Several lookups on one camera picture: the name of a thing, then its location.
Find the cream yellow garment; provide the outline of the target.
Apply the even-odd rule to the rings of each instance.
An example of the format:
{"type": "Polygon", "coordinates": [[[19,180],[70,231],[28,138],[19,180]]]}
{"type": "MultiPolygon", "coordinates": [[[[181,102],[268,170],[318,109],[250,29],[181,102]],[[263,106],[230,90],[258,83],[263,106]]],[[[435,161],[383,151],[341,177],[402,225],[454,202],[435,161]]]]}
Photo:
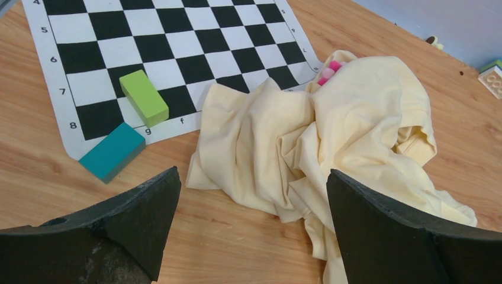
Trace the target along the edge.
{"type": "Polygon", "coordinates": [[[280,90],[267,79],[251,93],[213,84],[186,186],[221,189],[236,203],[304,220],[324,283],[346,283],[326,182],[338,169],[426,213],[472,227],[472,208],[437,190],[424,165],[437,153],[429,96],[394,56],[357,58],[337,50],[342,67],[323,85],[280,90]]]}

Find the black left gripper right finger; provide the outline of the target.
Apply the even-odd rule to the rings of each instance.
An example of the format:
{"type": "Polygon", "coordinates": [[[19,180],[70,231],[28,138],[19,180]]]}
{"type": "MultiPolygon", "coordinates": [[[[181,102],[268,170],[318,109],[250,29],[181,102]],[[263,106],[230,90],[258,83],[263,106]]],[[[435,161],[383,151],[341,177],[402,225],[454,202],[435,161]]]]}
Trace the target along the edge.
{"type": "Polygon", "coordinates": [[[349,283],[501,282],[501,233],[415,209],[339,170],[326,189],[349,283]]]}

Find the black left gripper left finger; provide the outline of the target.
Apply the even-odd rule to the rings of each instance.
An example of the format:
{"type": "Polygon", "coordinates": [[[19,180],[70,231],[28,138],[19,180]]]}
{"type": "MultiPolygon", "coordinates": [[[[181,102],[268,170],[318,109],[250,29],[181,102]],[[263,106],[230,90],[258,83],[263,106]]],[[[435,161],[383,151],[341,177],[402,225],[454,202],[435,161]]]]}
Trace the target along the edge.
{"type": "Polygon", "coordinates": [[[181,191],[176,167],[37,227],[1,230],[2,283],[151,283],[181,191]]]}

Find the pink flower brooch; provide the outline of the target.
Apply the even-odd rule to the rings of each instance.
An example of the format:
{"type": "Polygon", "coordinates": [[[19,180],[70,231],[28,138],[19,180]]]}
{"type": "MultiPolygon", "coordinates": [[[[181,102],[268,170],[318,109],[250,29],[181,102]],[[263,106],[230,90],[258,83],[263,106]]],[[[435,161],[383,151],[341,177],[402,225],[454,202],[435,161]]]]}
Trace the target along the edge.
{"type": "Polygon", "coordinates": [[[320,76],[319,80],[317,81],[317,84],[320,86],[324,85],[345,64],[346,64],[346,62],[338,62],[336,60],[331,61],[327,65],[327,67],[325,67],[322,70],[321,76],[320,76]]]}

